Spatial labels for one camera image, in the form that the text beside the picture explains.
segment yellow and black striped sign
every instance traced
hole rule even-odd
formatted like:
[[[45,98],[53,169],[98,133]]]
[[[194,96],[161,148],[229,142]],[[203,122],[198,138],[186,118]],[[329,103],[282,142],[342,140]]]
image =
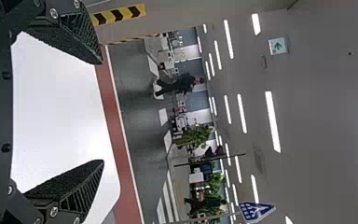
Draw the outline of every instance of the yellow and black striped sign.
[[[108,45],[124,44],[124,43],[128,43],[128,42],[131,42],[131,41],[143,40],[143,39],[146,39],[148,37],[156,37],[156,36],[159,36],[159,34],[156,34],[156,35],[141,35],[141,36],[138,36],[138,37],[135,37],[135,38],[128,38],[128,39],[123,39],[123,40],[120,40],[120,41],[116,41],[116,42],[113,42],[113,43],[108,44]]]
[[[132,18],[139,18],[146,15],[145,5],[137,4],[129,7],[120,7],[94,13],[91,15],[94,26],[105,25],[118,21],[127,21]]]

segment pedestrian sign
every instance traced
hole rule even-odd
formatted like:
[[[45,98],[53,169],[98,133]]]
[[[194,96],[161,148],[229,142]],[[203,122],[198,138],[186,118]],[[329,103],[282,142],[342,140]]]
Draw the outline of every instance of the pedestrian sign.
[[[243,219],[246,223],[257,223],[276,210],[275,205],[266,203],[240,203]]]
[[[286,41],[283,37],[270,39],[268,43],[271,55],[287,53]]]

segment red stripe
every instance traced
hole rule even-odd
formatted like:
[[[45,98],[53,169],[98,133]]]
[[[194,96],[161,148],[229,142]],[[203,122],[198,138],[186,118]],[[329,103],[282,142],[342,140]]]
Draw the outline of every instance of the red stripe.
[[[102,47],[103,65],[95,66],[100,87],[103,110],[106,117],[107,127],[115,153],[118,178],[120,180],[121,193],[114,207],[116,223],[140,224],[142,223],[139,207],[136,200],[135,189],[131,177],[131,169],[124,142],[124,135],[121,129],[121,122],[115,91],[113,89],[112,78],[110,75],[109,64],[107,62],[105,47]]]

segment screw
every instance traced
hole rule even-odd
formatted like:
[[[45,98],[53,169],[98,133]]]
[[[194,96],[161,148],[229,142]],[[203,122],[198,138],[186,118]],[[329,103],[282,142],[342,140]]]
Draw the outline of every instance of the screw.
[[[11,73],[9,73],[9,72],[3,72],[3,73],[2,73],[2,78],[3,78],[4,80],[11,80]]]
[[[36,7],[42,6],[42,4],[40,3],[40,0],[34,0],[34,5],[35,5]]]
[[[58,207],[52,207],[50,210],[50,217],[56,217],[58,215]]]
[[[7,143],[7,144],[4,144],[1,148],[2,152],[4,153],[8,153],[11,151],[11,144]]]
[[[34,220],[34,224],[41,224],[42,223],[42,219],[37,218]]]
[[[80,217],[75,218],[74,224],[80,224]]]
[[[80,8],[80,1],[74,0],[74,5],[75,5],[75,8]]]
[[[13,186],[9,186],[7,195],[11,195],[12,193],[13,193]]]
[[[58,19],[58,12],[57,12],[57,10],[55,8],[50,9],[50,16],[55,20]]]

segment potted plant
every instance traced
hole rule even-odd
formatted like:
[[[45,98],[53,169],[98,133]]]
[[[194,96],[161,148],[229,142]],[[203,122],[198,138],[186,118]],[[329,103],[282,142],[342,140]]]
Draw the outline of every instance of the potted plant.
[[[208,126],[194,127],[185,132],[181,138],[173,140],[173,142],[179,147],[194,145],[194,147],[206,148],[206,141],[208,141],[209,135],[212,132],[213,129]]]

